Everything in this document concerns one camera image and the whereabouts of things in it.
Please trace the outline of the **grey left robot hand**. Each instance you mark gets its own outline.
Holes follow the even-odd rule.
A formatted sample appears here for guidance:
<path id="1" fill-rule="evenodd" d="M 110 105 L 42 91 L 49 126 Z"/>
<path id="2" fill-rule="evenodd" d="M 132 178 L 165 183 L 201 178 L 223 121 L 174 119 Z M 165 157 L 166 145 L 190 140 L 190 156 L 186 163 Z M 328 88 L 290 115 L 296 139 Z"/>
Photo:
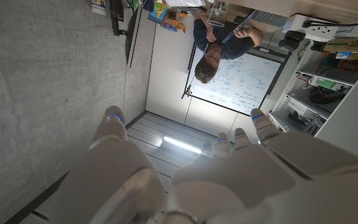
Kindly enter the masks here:
<path id="1" fill-rule="evenodd" d="M 259 109 L 260 139 L 236 129 L 178 169 L 168 192 L 109 107 L 88 152 L 65 176 L 50 223 L 358 223 L 358 157 L 301 132 L 283 133 Z"/>

